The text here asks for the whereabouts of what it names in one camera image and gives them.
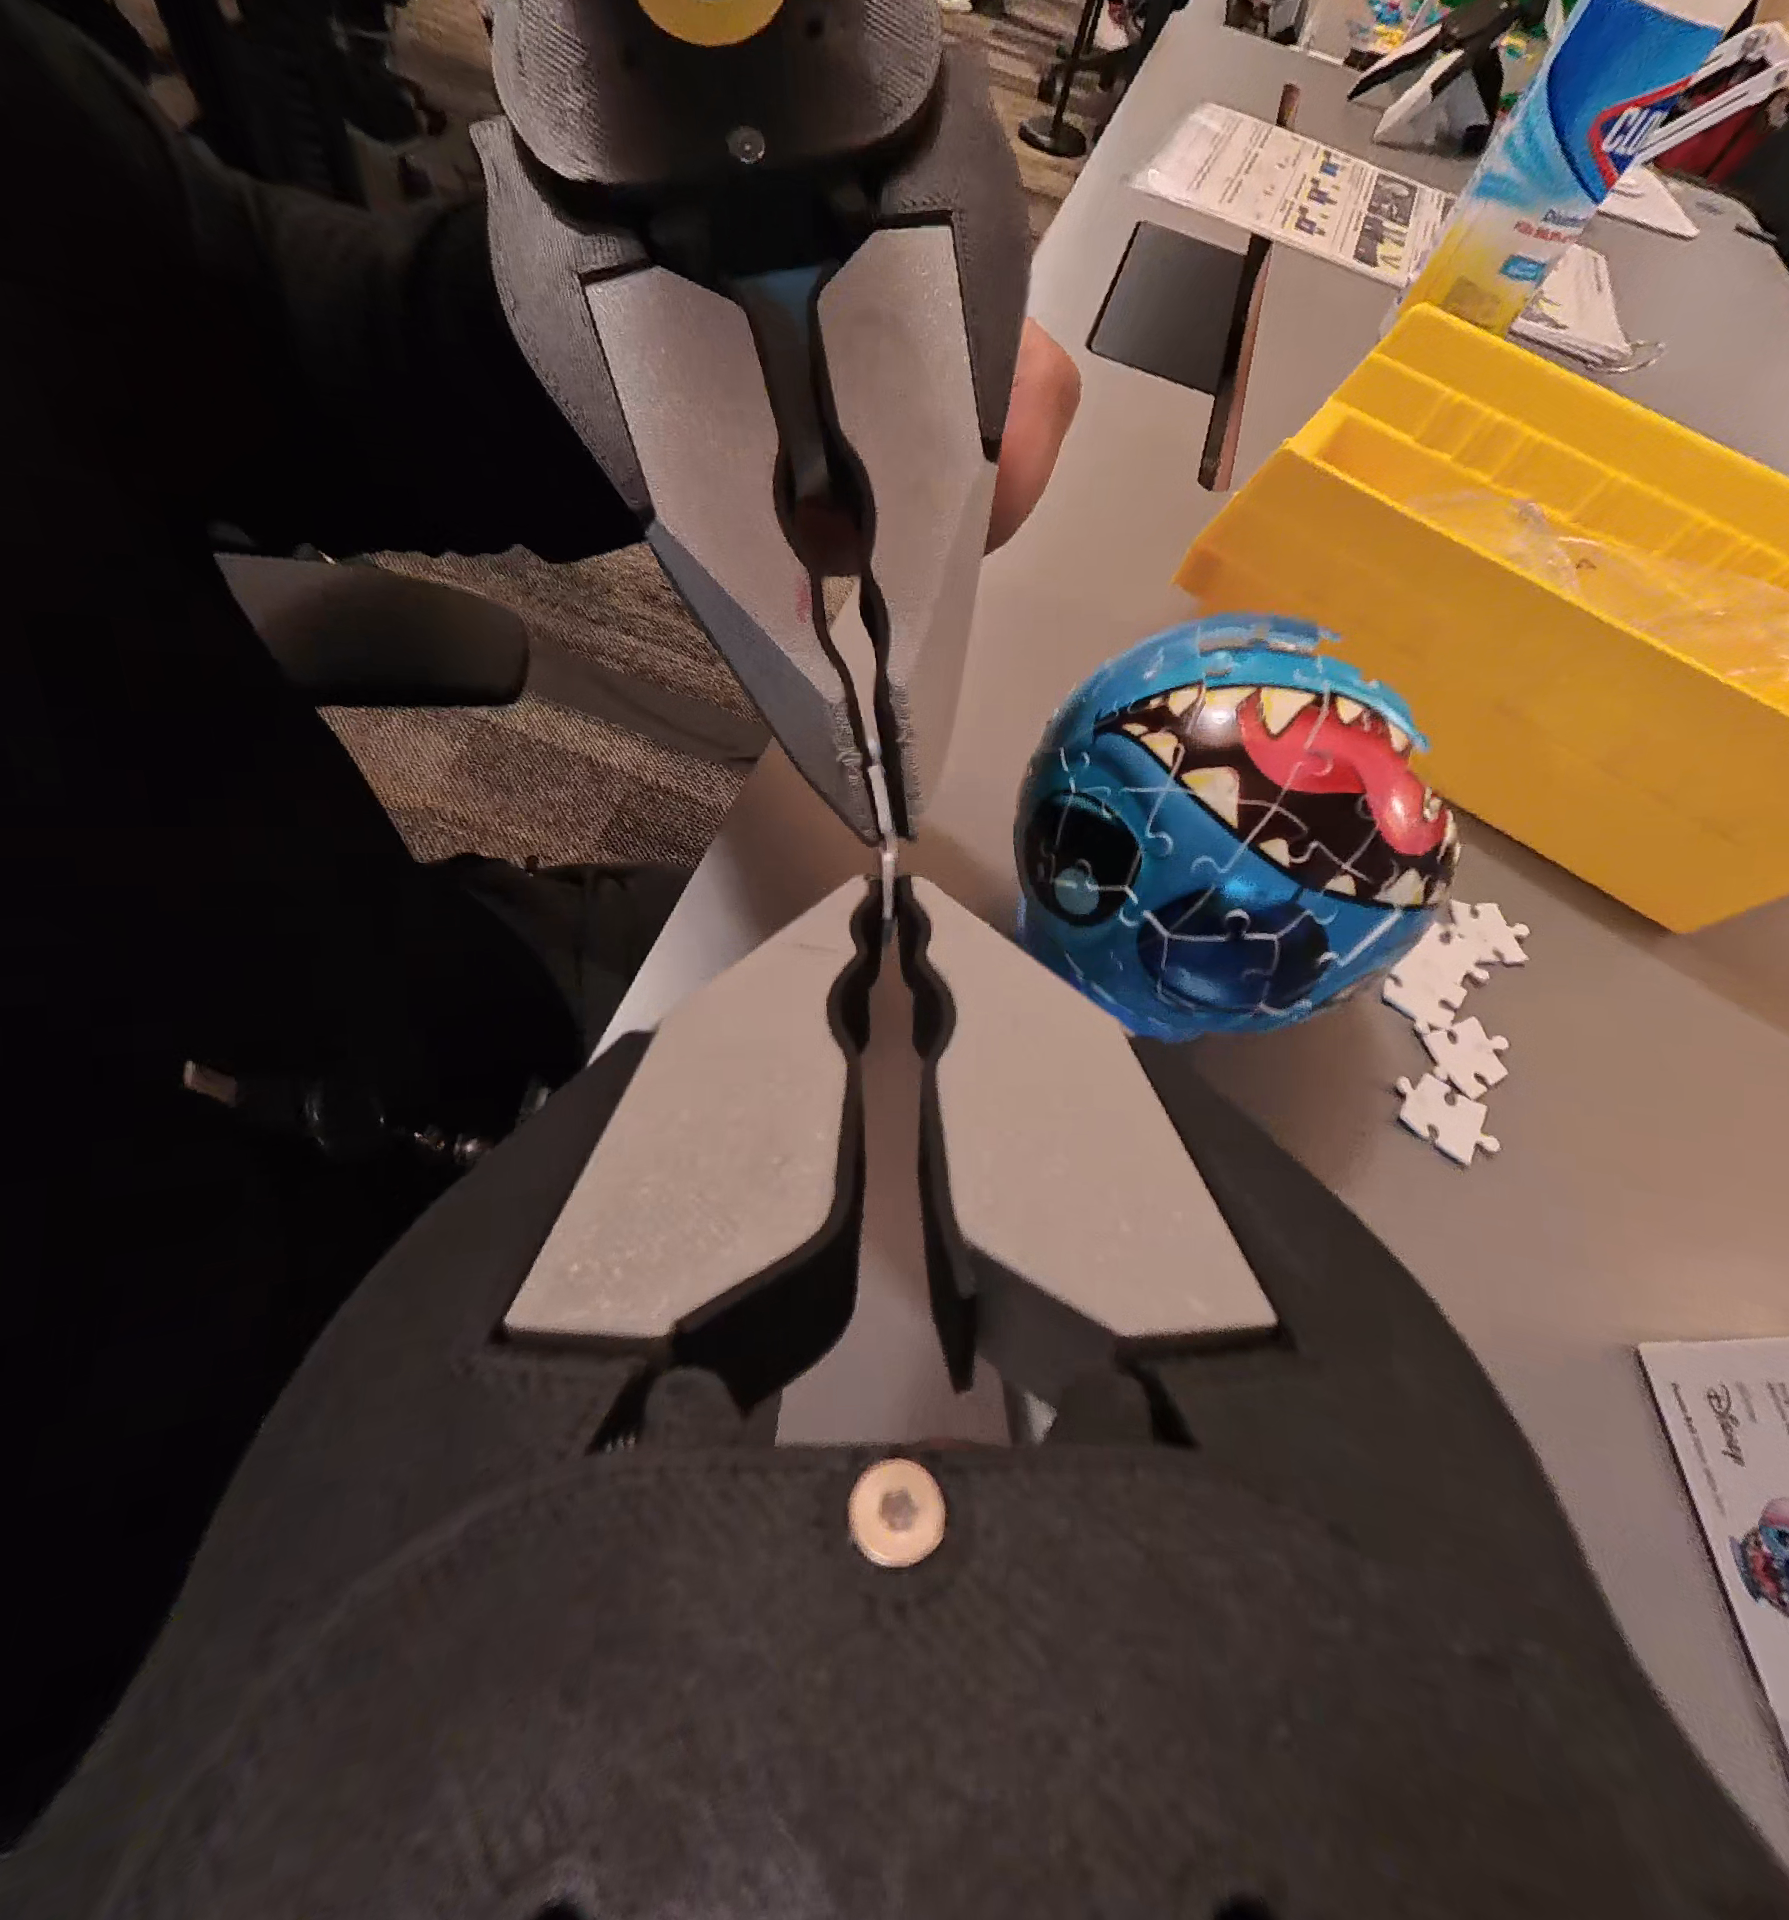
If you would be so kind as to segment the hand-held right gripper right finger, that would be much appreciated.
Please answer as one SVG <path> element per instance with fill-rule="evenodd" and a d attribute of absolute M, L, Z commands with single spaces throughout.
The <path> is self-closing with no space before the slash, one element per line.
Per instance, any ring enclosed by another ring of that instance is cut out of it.
<path fill-rule="evenodd" d="M 917 1193 L 957 1389 L 1270 1338 L 1277 1312 L 1120 1025 L 925 877 L 896 885 Z"/>

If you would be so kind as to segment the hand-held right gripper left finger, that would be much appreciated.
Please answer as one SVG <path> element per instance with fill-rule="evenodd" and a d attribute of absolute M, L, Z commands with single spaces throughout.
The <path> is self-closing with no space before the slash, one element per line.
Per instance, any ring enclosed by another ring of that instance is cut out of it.
<path fill-rule="evenodd" d="M 509 1340 L 697 1370 L 741 1410 L 835 1349 L 859 1294 L 881 954 L 881 888 L 847 880 L 632 1038 Z"/>

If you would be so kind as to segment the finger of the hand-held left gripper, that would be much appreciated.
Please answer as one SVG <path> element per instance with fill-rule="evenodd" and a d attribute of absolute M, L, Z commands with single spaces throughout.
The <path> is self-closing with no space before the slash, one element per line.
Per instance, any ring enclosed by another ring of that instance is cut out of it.
<path fill-rule="evenodd" d="M 955 736 L 984 552 L 984 446 L 955 234 L 875 232 L 820 288 L 815 328 L 832 426 L 865 492 L 865 579 L 842 604 L 847 658 L 876 640 L 875 727 L 890 814 L 912 833 Z"/>
<path fill-rule="evenodd" d="M 782 433 L 747 312 L 663 267 L 591 280 L 585 303 L 655 560 L 802 779 L 853 834 L 886 843 L 853 679 L 782 527 Z"/>

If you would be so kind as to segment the blue monster puzzle ball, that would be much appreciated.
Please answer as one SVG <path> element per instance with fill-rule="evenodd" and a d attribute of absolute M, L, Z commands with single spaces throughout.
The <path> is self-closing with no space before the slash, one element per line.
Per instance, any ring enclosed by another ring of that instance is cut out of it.
<path fill-rule="evenodd" d="M 1054 708 L 1015 823 L 1015 932 L 1133 1036 L 1301 1025 L 1376 986 L 1452 893 L 1460 826 L 1407 701 L 1309 621 L 1148 636 Z"/>

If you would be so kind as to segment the person's left forearm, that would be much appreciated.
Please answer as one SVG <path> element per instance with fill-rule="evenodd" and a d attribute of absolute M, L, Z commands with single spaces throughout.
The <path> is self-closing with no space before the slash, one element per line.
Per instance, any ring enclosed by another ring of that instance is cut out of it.
<path fill-rule="evenodd" d="M 528 367 L 485 202 L 361 210 L 178 139 L 204 522 L 336 558 L 577 565 L 640 520 Z"/>

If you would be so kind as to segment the printed puzzle leaflet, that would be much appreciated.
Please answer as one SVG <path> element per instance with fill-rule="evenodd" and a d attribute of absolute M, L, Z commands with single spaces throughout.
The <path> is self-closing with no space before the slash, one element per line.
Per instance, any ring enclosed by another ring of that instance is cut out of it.
<path fill-rule="evenodd" d="M 1789 1764 L 1789 1338 L 1637 1359 Z"/>

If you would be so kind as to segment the person's left hand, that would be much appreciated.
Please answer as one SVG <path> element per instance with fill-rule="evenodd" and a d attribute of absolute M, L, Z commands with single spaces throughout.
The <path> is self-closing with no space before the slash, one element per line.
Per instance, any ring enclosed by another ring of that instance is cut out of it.
<path fill-rule="evenodd" d="M 1020 328 L 984 552 L 1004 548 L 1033 517 L 1077 419 L 1083 380 L 1070 353 L 1034 318 Z"/>

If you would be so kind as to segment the flat glossy panel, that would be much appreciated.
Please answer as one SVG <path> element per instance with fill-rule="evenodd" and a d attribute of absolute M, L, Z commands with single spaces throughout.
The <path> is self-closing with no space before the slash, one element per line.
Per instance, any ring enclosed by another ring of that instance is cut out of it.
<path fill-rule="evenodd" d="M 1098 307 L 1089 350 L 1216 400 L 1236 386 L 1267 253 L 1138 220 Z"/>

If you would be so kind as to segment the printed paper sheet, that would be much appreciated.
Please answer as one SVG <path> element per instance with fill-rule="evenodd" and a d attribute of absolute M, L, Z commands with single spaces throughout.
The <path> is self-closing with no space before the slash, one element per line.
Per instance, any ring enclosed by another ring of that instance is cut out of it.
<path fill-rule="evenodd" d="M 1219 104 L 1192 108 L 1131 182 L 1390 291 L 1421 271 L 1455 204 L 1435 186 Z"/>

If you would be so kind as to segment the person's dark clothing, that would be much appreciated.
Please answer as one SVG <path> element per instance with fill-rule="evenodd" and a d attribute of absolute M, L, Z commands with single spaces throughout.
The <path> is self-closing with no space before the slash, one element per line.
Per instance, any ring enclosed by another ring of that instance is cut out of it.
<path fill-rule="evenodd" d="M 580 1052 L 314 708 L 0 736 L 0 1849 L 443 1151 Z"/>

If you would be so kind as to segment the black and white device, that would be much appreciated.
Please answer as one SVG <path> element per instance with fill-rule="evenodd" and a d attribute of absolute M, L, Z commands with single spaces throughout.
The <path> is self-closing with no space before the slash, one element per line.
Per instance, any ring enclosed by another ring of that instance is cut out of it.
<path fill-rule="evenodd" d="M 1522 22 L 1516 3 L 1469 3 L 1415 29 L 1350 87 L 1378 107 L 1371 141 L 1407 152 L 1474 156 L 1502 103 L 1500 41 Z"/>

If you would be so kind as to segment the yellow plastic bin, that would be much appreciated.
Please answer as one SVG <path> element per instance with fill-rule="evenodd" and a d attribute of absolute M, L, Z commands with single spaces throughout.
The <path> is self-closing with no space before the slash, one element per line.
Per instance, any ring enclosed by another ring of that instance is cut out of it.
<path fill-rule="evenodd" d="M 1428 504 L 1789 592 L 1789 476 L 1437 308 L 1404 312 L 1189 545 L 1202 612 L 1306 619 L 1399 691 L 1424 776 L 1675 935 L 1789 899 L 1789 686 L 1727 679 Z"/>

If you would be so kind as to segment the white paper stack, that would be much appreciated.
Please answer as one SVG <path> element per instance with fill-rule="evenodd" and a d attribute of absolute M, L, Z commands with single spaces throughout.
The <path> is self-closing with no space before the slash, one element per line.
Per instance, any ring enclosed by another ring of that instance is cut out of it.
<path fill-rule="evenodd" d="M 1578 372 L 1625 377 L 1654 365 L 1660 342 L 1627 334 L 1604 257 L 1588 246 L 1565 253 L 1545 277 L 1508 338 Z"/>

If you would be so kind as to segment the clear plastic bag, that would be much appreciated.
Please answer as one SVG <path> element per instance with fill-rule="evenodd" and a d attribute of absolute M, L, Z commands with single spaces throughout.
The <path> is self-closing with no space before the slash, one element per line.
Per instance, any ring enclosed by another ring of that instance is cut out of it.
<path fill-rule="evenodd" d="M 1411 513 L 1728 683 L 1759 692 L 1789 689 L 1789 588 L 1565 532 L 1527 499 L 1430 492 L 1415 496 Z"/>

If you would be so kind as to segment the white angular device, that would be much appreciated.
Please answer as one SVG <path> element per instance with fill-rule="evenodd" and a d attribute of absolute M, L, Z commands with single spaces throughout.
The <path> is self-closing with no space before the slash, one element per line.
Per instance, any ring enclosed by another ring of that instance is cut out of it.
<path fill-rule="evenodd" d="M 1789 29 L 1778 21 L 1751 25 L 1712 51 L 1632 165 L 1660 165 L 1677 149 L 1757 113 L 1783 90 L 1789 90 Z"/>

